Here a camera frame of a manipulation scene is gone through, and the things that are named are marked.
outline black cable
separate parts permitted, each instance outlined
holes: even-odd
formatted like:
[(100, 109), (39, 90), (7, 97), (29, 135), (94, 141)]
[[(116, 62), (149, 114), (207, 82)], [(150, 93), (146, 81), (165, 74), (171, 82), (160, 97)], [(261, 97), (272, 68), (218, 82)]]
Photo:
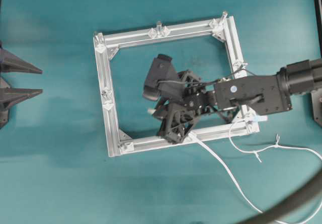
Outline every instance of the black cable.
[[(251, 71), (249, 71), (249, 70), (247, 70), (247, 69), (244, 69), (244, 68), (240, 68), (240, 69), (238, 69), (238, 70), (234, 71), (233, 73), (231, 73), (231, 74), (229, 74), (229, 75), (225, 76), (224, 78), (230, 77), (230, 76), (232, 76), (232, 75), (234, 75), (234, 74), (236, 74), (236, 73), (238, 73), (238, 72), (240, 72), (240, 71), (242, 71), (242, 70), (244, 70), (244, 71), (248, 72), (249, 74), (252, 74), (252, 75), (256, 76), (256, 75), (255, 75), (254, 73), (252, 73)], [(164, 81), (158, 81), (158, 83), (176, 83), (176, 84), (183, 84), (183, 85), (185, 85), (185, 84), (189, 84), (189, 85), (206, 86), (206, 85), (211, 85), (211, 84), (213, 84), (213, 83), (216, 83), (216, 82), (218, 82), (219, 80), (220, 80), (220, 79), (216, 79), (216, 80), (211, 81), (211, 82), (179, 82), (179, 81), (172, 81), (172, 80), (164, 80)]]
[(267, 224), (294, 211), (322, 192), (322, 168), (300, 189), (262, 214), (237, 224)]

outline black plastic part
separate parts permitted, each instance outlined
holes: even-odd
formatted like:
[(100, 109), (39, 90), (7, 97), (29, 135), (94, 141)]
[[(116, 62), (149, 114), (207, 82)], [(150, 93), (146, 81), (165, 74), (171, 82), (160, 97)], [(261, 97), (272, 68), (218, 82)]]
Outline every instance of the black plastic part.
[[(320, 53), (322, 56), (322, 0), (314, 0), (314, 4), (318, 39), (320, 44)], [(315, 122), (317, 122), (317, 124), (319, 124), (322, 127), (322, 111), (320, 110), (321, 102), (319, 101), (320, 96), (322, 96), (322, 89), (311, 93), (313, 118)]]
[(290, 101), (280, 91), (276, 76), (249, 76), (215, 84), (219, 109), (247, 104), (259, 115), (285, 112)]
[(180, 81), (171, 60), (171, 57), (162, 54), (154, 58), (144, 82), (143, 97), (151, 101), (157, 101), (159, 96), (169, 99), (182, 99), (183, 84), (159, 83), (159, 81)]
[(199, 119), (195, 117), (193, 111), (188, 111), (176, 103), (170, 103), (163, 109), (167, 116), (162, 120), (157, 136), (161, 136), (173, 144), (183, 142)]

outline black mount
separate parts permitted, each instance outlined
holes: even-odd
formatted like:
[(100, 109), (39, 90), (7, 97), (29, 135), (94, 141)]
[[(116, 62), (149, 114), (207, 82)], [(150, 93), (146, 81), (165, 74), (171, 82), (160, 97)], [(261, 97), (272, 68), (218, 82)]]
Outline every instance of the black mount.
[[(322, 56), (322, 0), (314, 0), (317, 33)], [(313, 118), (322, 127), (322, 89), (311, 93)]]
[(0, 43), (0, 128), (8, 123), (9, 109), (11, 107), (42, 93), (41, 89), (11, 88), (5, 79), (1, 77), (2, 72), (42, 74), (42, 70), (2, 49)]

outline black spike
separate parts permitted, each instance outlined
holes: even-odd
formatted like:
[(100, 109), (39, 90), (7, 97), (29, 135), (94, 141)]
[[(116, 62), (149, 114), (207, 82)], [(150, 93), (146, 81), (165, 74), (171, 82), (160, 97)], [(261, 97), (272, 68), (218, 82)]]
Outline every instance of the black spike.
[(41, 89), (1, 88), (0, 111), (7, 111), (15, 104), (38, 96), (41, 93)]
[(0, 48), (0, 71), (42, 74), (41, 69), (2, 48)]

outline aluminum frame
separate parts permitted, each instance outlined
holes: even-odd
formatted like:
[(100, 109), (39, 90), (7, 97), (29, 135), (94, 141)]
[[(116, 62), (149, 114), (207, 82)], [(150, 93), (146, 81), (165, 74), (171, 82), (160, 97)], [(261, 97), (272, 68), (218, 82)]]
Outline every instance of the aluminum frame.
[[(247, 63), (244, 62), (242, 50), (240, 48), (234, 18), (233, 16), (227, 17), (227, 12), (223, 12), (221, 18), (217, 19), (213, 18), (171, 26), (163, 26), (161, 22), (158, 21), (155, 28), (110, 35), (103, 35), (102, 33), (94, 34), (95, 58), (109, 157), (195, 143), (195, 141), (189, 137), (187, 137), (183, 143), (175, 145), (168, 143), (165, 139), (158, 136), (132, 139), (124, 131), (119, 129), (110, 68), (110, 62), (118, 50), (126, 47), (209, 35), (225, 44), (231, 72), (235, 72), (241, 67), (245, 68), (247, 66)], [(234, 74), (235, 78), (245, 76), (247, 76), (247, 72), (244, 70)], [(233, 122), (236, 122), (237, 120), (240, 121), (241, 119), (244, 119), (245, 116), (250, 115), (255, 116), (255, 111), (247, 106), (241, 106), (240, 111)], [(209, 141), (227, 138), (231, 125), (232, 123), (199, 128), (193, 131), (200, 140)], [(233, 126), (231, 135), (242, 136), (259, 131), (257, 122), (241, 121)]]

